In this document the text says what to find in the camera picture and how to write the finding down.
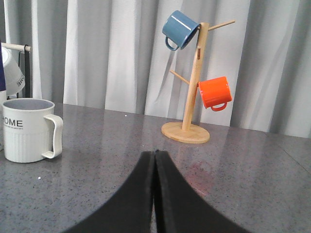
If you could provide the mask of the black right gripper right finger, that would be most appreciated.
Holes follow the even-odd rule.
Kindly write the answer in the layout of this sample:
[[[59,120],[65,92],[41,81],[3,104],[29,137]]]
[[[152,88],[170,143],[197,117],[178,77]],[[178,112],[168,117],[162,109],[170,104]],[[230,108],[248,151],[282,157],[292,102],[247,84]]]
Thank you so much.
[[[246,233],[205,202],[166,151],[155,152],[155,218],[159,233]]]

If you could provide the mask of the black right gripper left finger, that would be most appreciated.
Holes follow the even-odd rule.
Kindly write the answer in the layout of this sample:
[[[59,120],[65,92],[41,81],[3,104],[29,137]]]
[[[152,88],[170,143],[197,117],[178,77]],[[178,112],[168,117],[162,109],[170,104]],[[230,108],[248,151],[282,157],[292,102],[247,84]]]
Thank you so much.
[[[155,153],[144,151],[117,192],[67,233],[149,233],[153,210]]]

